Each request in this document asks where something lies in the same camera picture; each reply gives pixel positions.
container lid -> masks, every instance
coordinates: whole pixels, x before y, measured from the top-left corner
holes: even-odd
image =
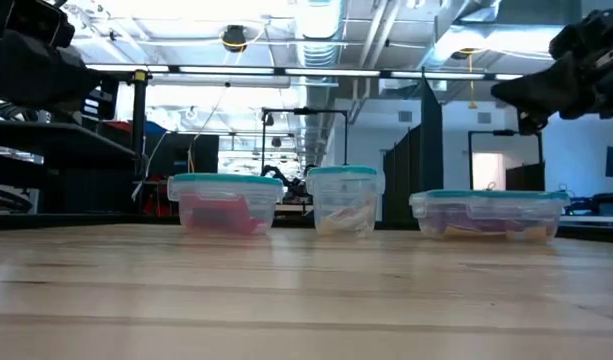
[[[214,181],[214,182],[236,182],[245,184],[263,184],[272,186],[282,186],[282,182],[277,179],[272,179],[263,176],[253,175],[236,175],[236,174],[179,174],[175,175],[174,182],[201,182],[201,181]]]
[[[562,200],[568,201],[569,197],[563,191],[468,191],[468,190],[431,190],[416,195],[425,195],[431,199],[446,198],[490,198],[490,199],[526,199],[526,200]]]
[[[377,175],[377,170],[367,166],[329,166],[321,168],[313,168],[308,171],[308,176],[317,176],[324,174],[364,174]]]

clear plastic container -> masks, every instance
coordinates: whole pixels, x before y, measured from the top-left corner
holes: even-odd
[[[549,240],[570,200],[563,192],[433,190],[409,202],[427,236]]]
[[[261,234],[270,229],[279,180],[244,175],[180,174],[168,180],[168,199],[179,201],[179,218],[188,229]]]
[[[355,233],[375,228],[377,196],[384,193],[384,175],[364,166],[314,168],[306,188],[313,195],[315,226],[320,235]]]

